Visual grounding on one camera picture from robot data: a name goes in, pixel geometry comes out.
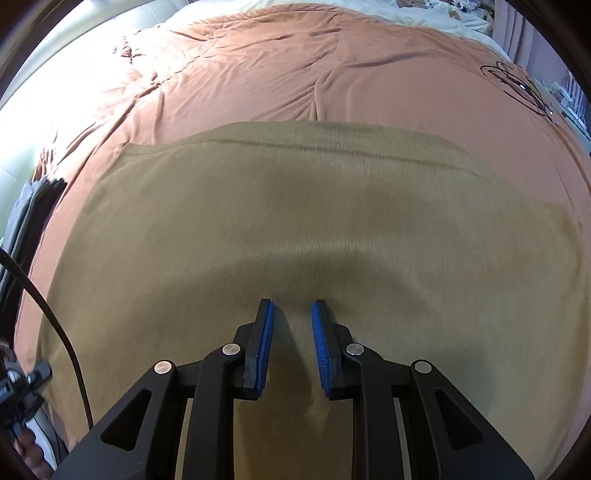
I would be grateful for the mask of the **person's left hand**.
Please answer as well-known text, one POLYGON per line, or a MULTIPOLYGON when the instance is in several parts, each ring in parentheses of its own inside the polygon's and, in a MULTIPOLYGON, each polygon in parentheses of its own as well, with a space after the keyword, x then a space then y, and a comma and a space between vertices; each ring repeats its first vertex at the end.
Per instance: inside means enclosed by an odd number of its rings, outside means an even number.
POLYGON ((37 479, 50 480, 54 470, 44 458, 44 452, 36 443, 35 434, 25 428, 13 442, 19 456, 37 479))

